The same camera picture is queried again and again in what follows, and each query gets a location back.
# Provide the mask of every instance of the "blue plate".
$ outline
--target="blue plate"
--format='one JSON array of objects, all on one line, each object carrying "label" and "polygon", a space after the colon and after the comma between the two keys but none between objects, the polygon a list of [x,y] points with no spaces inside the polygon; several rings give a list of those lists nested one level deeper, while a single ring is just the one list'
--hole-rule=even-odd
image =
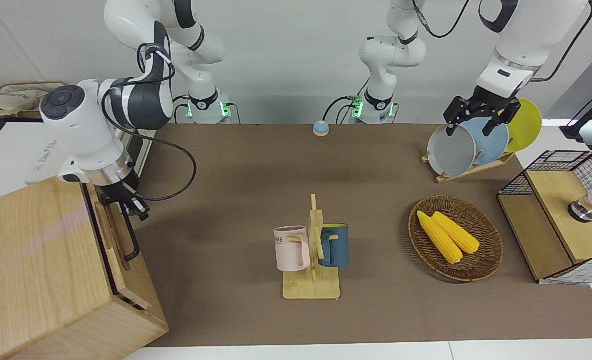
[{"label": "blue plate", "polygon": [[489,136],[483,135],[483,128],[489,121],[489,118],[473,118],[469,121],[461,123],[465,130],[469,132],[471,137],[474,138],[476,143],[476,150],[483,152],[478,159],[474,161],[474,165],[483,166],[497,160],[501,157],[504,150],[509,144],[509,128],[507,124],[501,124],[496,126]]}]

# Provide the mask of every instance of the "plate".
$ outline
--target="plate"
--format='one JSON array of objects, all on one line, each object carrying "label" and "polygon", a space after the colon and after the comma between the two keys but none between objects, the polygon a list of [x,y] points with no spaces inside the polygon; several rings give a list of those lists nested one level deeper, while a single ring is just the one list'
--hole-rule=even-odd
[{"label": "plate", "polygon": [[506,123],[496,126],[489,136],[483,134],[483,128],[487,125],[488,121],[489,118],[478,117],[465,121],[460,125],[474,138],[476,150],[483,152],[474,161],[475,166],[483,166],[497,160],[497,158],[502,156],[509,143],[509,129]]},{"label": "plate", "polygon": [[518,101],[520,110],[507,125],[511,137],[506,150],[508,153],[515,153],[533,144],[542,129],[542,116],[538,107],[524,98],[519,98]]},{"label": "plate", "polygon": [[447,125],[440,126],[429,138],[429,165],[438,175],[455,178],[464,174],[476,158],[476,143],[469,132],[460,126],[447,136]]}]

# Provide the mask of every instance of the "yellow plate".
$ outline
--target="yellow plate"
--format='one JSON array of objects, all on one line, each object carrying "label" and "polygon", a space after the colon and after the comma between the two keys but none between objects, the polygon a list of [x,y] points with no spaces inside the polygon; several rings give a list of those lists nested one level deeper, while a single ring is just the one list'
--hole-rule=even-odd
[{"label": "yellow plate", "polygon": [[505,150],[507,153],[515,153],[527,148],[536,141],[542,128],[542,116],[538,107],[524,98],[519,98],[518,101],[521,105],[520,110],[518,110],[518,114],[514,116],[511,123],[507,125],[511,138],[507,150]]}]

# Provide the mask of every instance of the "wooden mug holder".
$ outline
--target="wooden mug holder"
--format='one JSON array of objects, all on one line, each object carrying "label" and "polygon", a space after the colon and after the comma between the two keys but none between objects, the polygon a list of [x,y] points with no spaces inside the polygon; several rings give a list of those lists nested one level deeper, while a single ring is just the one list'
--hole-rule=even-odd
[{"label": "wooden mug holder", "polygon": [[338,299],[340,297],[338,269],[318,264],[319,259],[325,258],[320,239],[322,229],[323,211],[316,207],[316,194],[311,194],[308,235],[311,265],[301,271],[282,273],[282,297],[285,299]]}]

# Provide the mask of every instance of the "pink mug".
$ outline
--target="pink mug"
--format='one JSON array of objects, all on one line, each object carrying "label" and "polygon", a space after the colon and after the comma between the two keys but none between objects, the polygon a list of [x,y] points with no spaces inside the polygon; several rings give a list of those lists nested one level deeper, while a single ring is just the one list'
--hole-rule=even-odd
[{"label": "pink mug", "polygon": [[283,272],[301,271],[311,265],[307,227],[284,226],[274,228],[273,244],[276,248],[278,270]]}]

